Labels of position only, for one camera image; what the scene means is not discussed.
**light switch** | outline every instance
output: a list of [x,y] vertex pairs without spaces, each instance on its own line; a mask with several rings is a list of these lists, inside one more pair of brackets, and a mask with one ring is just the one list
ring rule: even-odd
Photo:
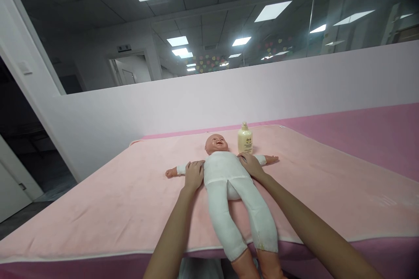
[[21,61],[17,63],[17,66],[19,67],[19,69],[21,70],[21,72],[26,75],[26,74],[32,74],[32,71],[29,70],[29,67],[27,66],[27,62],[26,61]]

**glass partition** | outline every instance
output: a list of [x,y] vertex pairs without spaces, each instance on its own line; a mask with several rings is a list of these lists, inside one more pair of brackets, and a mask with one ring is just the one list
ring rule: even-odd
[[419,39],[417,0],[21,0],[66,93]]

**hand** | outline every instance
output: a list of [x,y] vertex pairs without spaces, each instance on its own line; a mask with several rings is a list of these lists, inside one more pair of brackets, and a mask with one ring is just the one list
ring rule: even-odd
[[202,184],[204,179],[205,160],[188,162],[185,172],[185,188],[195,192]]
[[255,156],[249,153],[240,153],[237,157],[239,157],[239,160],[246,171],[256,180],[260,180],[263,176],[267,175]]
[[266,164],[271,164],[271,163],[277,162],[279,160],[279,157],[265,155],[265,159],[266,159]]
[[174,167],[173,169],[169,169],[166,171],[166,176],[168,178],[176,177],[178,175],[178,169]]

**white onesie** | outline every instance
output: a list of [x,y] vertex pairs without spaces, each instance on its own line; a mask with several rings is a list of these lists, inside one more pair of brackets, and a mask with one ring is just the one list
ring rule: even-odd
[[[261,165],[266,164],[263,155],[255,157]],[[178,174],[185,174],[185,171],[186,165],[177,167]],[[230,261],[237,259],[247,245],[231,219],[227,200],[241,198],[244,202],[255,248],[278,252],[278,233],[271,212],[236,155],[216,151],[208,156],[204,163],[204,184],[215,233]]]

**pink towel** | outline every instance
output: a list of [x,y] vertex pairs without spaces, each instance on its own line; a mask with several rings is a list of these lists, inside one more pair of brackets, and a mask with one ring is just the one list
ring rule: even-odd
[[[280,126],[252,128],[254,153],[279,155],[265,166],[291,193],[348,241],[419,235],[419,183]],[[220,132],[237,153],[236,130]],[[0,242],[0,263],[82,259],[154,250],[184,177],[165,171],[206,157],[209,134],[135,143]],[[256,183],[280,240],[301,243],[270,195]],[[231,215],[247,242],[241,201]],[[188,251],[220,248],[201,189],[194,203]]]

